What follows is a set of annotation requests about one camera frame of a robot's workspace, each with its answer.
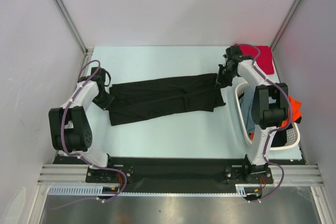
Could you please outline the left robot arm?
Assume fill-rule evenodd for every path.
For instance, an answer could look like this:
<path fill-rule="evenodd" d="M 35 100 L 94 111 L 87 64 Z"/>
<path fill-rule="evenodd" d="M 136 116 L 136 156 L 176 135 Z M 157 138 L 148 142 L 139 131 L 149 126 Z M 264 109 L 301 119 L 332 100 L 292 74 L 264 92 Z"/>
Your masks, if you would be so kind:
<path fill-rule="evenodd" d="M 116 169 L 108 164 L 109 155 L 94 146 L 93 133 L 86 115 L 91 104 L 106 111 L 114 97 L 106 91 L 106 78 L 110 74 L 101 67 L 93 67 L 91 75 L 79 78 L 76 89 L 60 107 L 48 112 L 53 148 L 98 169 L 105 182 L 115 178 Z"/>

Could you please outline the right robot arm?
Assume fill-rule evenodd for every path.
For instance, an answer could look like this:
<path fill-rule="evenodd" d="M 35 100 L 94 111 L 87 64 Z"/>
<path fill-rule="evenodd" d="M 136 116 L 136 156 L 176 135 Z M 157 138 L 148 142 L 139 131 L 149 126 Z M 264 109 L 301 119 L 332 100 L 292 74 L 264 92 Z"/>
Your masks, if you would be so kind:
<path fill-rule="evenodd" d="M 244 78 L 253 89 L 251 117 L 255 134 L 242 166 L 231 168 L 226 176 L 236 182 L 257 183 L 268 174 L 268 153 L 276 132 L 286 129 L 283 121 L 291 123 L 291 103 L 285 83 L 274 83 L 257 66 L 257 57 L 244 55 L 239 45 L 230 46 L 224 54 L 225 63 L 219 65 L 215 87 L 232 86 L 235 77 Z"/>

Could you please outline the black t shirt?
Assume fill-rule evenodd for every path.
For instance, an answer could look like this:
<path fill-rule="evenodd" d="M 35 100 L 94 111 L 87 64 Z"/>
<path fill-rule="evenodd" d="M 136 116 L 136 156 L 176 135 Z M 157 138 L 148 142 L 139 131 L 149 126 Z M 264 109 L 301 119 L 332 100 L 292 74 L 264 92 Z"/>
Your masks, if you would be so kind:
<path fill-rule="evenodd" d="M 110 94 L 112 126 L 141 122 L 179 113 L 213 112 L 225 106 L 221 90 L 215 87 L 217 74 L 162 78 L 114 84 Z"/>

